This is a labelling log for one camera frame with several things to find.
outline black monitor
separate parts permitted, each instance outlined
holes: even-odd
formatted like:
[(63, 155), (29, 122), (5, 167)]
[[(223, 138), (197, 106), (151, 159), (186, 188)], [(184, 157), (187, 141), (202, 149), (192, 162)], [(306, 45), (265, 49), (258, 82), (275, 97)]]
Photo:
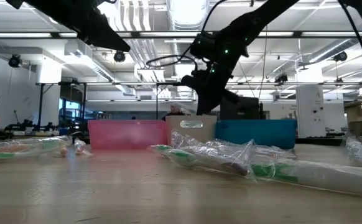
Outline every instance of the black monitor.
[(258, 98), (240, 96), (238, 104), (222, 99), (220, 104), (220, 119), (259, 119)]

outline blue plastic bin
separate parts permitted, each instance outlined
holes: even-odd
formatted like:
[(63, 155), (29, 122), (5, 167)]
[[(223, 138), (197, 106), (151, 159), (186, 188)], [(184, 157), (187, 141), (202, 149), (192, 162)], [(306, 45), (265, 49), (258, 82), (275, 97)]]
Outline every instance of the blue plastic bin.
[(216, 125), (216, 138), (235, 144), (254, 140), (257, 145), (293, 149), (297, 121), (290, 120), (229, 120)]

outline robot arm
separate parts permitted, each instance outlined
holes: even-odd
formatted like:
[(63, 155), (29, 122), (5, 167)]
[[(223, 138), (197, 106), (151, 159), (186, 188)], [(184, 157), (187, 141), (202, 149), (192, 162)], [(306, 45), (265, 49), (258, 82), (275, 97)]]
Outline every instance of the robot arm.
[(55, 21), (74, 30), (86, 44), (128, 52), (130, 46), (108, 24), (97, 6), (109, 0), (6, 0), (19, 9), (23, 2), (30, 4)]
[[(253, 12), (239, 16), (217, 35), (202, 31), (191, 45), (190, 53), (200, 59), (208, 59), (207, 70), (194, 71), (183, 77), (181, 83), (196, 90), (197, 114), (209, 113), (220, 104), (222, 98), (237, 103), (238, 97), (225, 90), (225, 86), (241, 55), (248, 56), (246, 46), (275, 18), (299, 0), (268, 0)], [(339, 0), (340, 4), (354, 7), (362, 17), (362, 0)]]

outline wooden table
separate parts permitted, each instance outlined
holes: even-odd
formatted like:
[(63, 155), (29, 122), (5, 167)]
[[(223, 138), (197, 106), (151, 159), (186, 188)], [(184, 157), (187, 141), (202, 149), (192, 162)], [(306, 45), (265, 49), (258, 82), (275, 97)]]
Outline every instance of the wooden table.
[[(339, 157), (334, 147), (296, 150), (313, 161)], [(362, 224), (362, 198), (254, 184), (188, 170), (150, 151), (116, 151), (0, 163), (0, 223)]]

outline red object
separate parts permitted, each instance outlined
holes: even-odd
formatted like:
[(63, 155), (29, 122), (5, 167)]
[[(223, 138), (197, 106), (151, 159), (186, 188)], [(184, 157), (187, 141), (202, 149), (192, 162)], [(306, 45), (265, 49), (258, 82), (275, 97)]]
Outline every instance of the red object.
[(89, 120), (88, 132), (93, 150), (147, 149), (167, 144), (165, 121)]

